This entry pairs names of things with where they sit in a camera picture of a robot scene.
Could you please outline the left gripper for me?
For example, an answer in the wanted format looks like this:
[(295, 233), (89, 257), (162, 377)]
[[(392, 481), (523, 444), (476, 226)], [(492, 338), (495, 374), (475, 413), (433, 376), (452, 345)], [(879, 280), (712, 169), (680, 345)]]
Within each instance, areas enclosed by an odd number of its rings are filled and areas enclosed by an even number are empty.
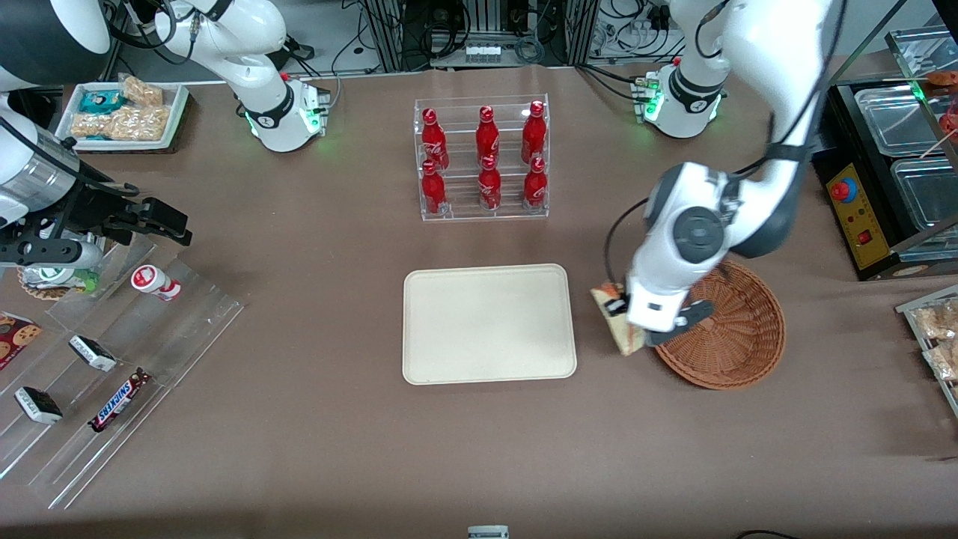
[(629, 297), (610, 298), (603, 303), (608, 315), (626, 314), (633, 326), (667, 333), (675, 327), (675, 317), (692, 287), (688, 275), (628, 275)]

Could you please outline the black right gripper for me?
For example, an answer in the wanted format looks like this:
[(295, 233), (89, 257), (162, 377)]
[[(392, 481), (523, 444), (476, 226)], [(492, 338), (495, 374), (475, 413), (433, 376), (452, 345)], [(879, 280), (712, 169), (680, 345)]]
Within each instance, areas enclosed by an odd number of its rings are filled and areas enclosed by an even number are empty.
[(149, 197), (144, 198), (142, 219), (143, 207), (134, 201), (139, 194), (139, 188), (129, 183), (78, 181), (62, 199), (39, 211), (39, 219), (48, 222), (39, 225), (39, 230), (48, 230), (46, 236), (39, 235), (39, 241), (48, 248), (63, 241), (63, 232), (71, 230), (78, 235), (106, 236), (127, 245), (127, 236), (136, 232), (154, 233), (178, 245), (190, 246), (192, 232), (187, 228), (187, 215), (161, 199)]

